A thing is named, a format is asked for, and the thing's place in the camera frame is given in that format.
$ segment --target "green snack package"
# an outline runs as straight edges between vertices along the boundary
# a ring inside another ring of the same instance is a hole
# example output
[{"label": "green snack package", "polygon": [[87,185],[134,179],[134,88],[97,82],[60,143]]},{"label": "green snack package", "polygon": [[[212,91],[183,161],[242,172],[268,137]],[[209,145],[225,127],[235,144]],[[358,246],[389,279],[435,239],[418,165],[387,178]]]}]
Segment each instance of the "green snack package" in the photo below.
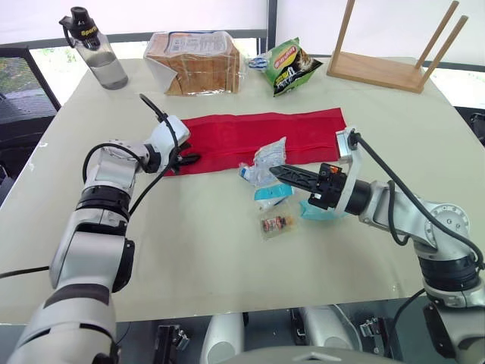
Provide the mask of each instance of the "green snack package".
[{"label": "green snack package", "polygon": [[273,85],[274,96],[302,85],[321,66],[300,48],[298,38],[291,39],[266,54],[268,69],[264,72]]}]

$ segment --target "black bottle cap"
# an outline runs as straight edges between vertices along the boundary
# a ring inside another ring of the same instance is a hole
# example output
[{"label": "black bottle cap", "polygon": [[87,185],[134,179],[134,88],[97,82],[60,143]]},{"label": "black bottle cap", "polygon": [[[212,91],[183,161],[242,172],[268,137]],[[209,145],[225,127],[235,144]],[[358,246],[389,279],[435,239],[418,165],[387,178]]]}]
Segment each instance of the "black bottle cap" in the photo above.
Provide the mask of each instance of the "black bottle cap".
[{"label": "black bottle cap", "polygon": [[88,11],[80,6],[74,6],[70,9],[70,12],[72,17],[63,17],[59,21],[59,24],[64,28],[64,35],[69,45],[74,47],[67,34],[68,30],[73,38],[80,41],[97,40],[98,27],[89,16]]},{"label": "black bottle cap", "polygon": [[81,6],[74,6],[73,8],[70,9],[70,13],[73,15],[74,23],[84,24],[89,20],[92,21],[92,19],[89,17],[89,14],[86,8],[83,8]]}]

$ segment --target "wooden stool leg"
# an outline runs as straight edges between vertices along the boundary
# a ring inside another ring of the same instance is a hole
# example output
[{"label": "wooden stool leg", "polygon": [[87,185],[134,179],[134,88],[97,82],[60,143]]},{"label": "wooden stool leg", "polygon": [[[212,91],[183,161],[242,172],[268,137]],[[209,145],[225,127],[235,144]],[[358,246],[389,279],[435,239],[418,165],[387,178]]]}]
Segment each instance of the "wooden stool leg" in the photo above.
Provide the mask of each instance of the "wooden stool leg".
[{"label": "wooden stool leg", "polygon": [[354,8],[355,0],[348,0],[346,5],[346,12],[343,15],[342,25],[340,26],[339,38],[336,41],[335,51],[333,51],[333,57],[330,61],[329,71],[333,69],[339,59],[340,52],[342,51],[343,38],[346,36],[347,26],[349,25],[350,15]]},{"label": "wooden stool leg", "polygon": [[434,58],[433,62],[431,62],[429,68],[426,71],[426,73],[421,78],[421,81],[419,83],[419,88],[423,87],[423,85],[426,83],[427,79],[430,78],[431,73],[434,71],[434,69],[440,63],[441,58],[443,58],[443,56],[445,55],[446,51],[451,46],[451,44],[455,40],[455,38],[458,35],[458,33],[460,33],[460,30],[462,30],[462,27],[465,25],[465,23],[467,22],[467,20],[468,20],[468,17],[465,16],[465,15],[462,15],[462,17],[460,17],[460,20],[458,20],[458,23],[456,23],[456,25],[453,28],[452,32],[449,34],[449,36],[446,39],[446,41],[444,42],[443,46],[438,51],[438,54]]},{"label": "wooden stool leg", "polygon": [[436,31],[434,32],[429,43],[424,49],[423,54],[418,59],[418,62],[416,63],[415,68],[419,68],[423,65],[424,60],[426,59],[427,55],[430,54],[431,49],[434,47],[434,44],[437,42],[443,29],[445,29],[445,26],[447,25],[447,23],[449,22],[449,19],[452,17],[453,13],[455,12],[455,9],[458,6],[458,4],[459,3],[457,1],[453,1],[452,4],[449,6],[448,11],[446,12],[445,16],[441,20],[440,25],[438,25]]}]

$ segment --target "bread loaf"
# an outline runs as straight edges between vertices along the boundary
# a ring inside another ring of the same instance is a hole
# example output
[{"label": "bread loaf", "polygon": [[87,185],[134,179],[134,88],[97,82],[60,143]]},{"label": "bread loaf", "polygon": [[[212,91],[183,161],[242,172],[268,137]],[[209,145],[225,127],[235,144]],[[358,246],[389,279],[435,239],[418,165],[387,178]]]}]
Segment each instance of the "bread loaf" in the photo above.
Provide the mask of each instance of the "bread loaf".
[{"label": "bread loaf", "polygon": [[240,54],[226,32],[155,33],[145,56],[177,72],[167,95],[239,90]]}]

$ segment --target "small package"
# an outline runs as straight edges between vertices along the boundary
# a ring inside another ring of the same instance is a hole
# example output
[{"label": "small package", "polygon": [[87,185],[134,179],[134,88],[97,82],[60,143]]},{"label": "small package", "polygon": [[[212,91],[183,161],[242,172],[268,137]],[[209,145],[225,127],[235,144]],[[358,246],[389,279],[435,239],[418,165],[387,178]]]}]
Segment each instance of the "small package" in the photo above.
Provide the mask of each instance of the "small package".
[{"label": "small package", "polygon": [[154,33],[144,59],[167,95],[237,93],[244,59],[227,32]]},{"label": "small package", "polygon": [[259,224],[263,239],[266,240],[294,230],[296,219],[291,213],[289,203],[283,201],[273,209],[261,213]]},{"label": "small package", "polygon": [[273,86],[274,96],[278,96],[308,81],[321,62],[307,55],[300,48],[299,39],[295,38],[259,55],[249,66],[265,69],[264,74]]}]

